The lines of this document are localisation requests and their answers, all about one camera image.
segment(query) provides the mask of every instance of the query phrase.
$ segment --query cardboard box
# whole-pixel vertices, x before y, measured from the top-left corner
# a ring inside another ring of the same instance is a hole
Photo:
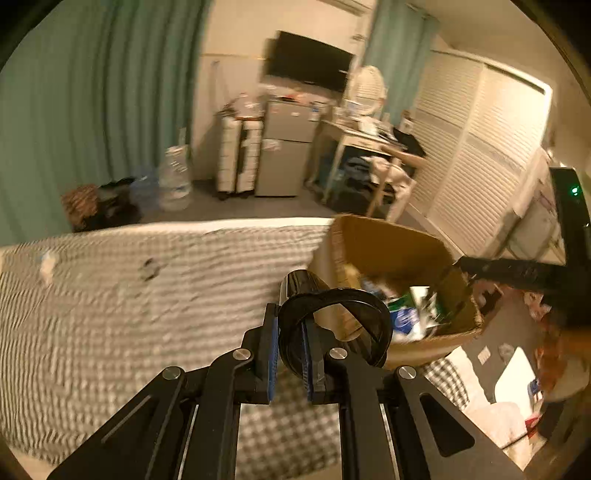
[[[411,286],[430,286],[439,282],[453,258],[438,238],[384,220],[355,215],[337,215],[324,241],[314,253],[309,270],[331,288],[355,287],[346,275],[352,264],[368,277],[385,277],[399,293]],[[466,282],[452,269],[437,291],[439,302],[452,311],[466,291]],[[331,329],[337,338],[347,340],[359,334],[359,323],[342,306],[327,307],[315,315],[318,324]],[[482,318],[470,298],[451,324],[438,335],[418,342],[392,343],[384,368],[422,365],[447,355],[476,336]]]

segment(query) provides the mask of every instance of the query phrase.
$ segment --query white louvered closet door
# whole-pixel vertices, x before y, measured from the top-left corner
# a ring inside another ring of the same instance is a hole
[[[478,90],[482,63],[433,52],[415,101],[413,134],[428,163],[417,172],[411,204],[426,215],[458,148]]]
[[[547,113],[543,91],[486,66],[467,134],[428,214],[464,253],[478,254],[496,235]]]

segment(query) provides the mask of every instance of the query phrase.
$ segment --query ceiling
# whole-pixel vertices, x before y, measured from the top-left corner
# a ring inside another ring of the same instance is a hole
[[[511,0],[413,0],[440,21],[449,46],[506,63],[554,89],[557,129],[591,137],[591,106],[552,42]]]

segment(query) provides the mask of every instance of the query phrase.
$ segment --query white paper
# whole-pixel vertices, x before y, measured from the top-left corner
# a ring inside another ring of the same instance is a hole
[[[262,141],[262,149],[276,152],[281,149],[281,140],[272,140],[270,138],[264,138]]]

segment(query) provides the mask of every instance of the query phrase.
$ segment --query water bottle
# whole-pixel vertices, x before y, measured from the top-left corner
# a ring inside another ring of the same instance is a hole
[[[170,147],[158,168],[159,201],[162,210],[184,210],[191,202],[187,168],[187,145]]]

